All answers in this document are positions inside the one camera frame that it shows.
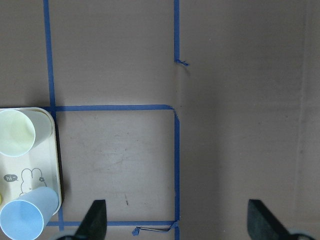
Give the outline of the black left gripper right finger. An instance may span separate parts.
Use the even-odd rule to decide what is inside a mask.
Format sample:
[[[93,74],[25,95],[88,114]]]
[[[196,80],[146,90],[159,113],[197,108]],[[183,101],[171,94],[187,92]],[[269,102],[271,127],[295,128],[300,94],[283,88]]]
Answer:
[[[291,236],[259,199],[248,201],[247,232],[252,240],[288,240]]]

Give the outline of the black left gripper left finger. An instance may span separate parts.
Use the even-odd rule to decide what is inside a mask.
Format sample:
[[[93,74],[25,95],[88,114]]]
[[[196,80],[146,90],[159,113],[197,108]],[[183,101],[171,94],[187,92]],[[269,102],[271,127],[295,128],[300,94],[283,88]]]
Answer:
[[[75,232],[76,240],[104,240],[107,234],[106,201],[94,200],[79,228]]]

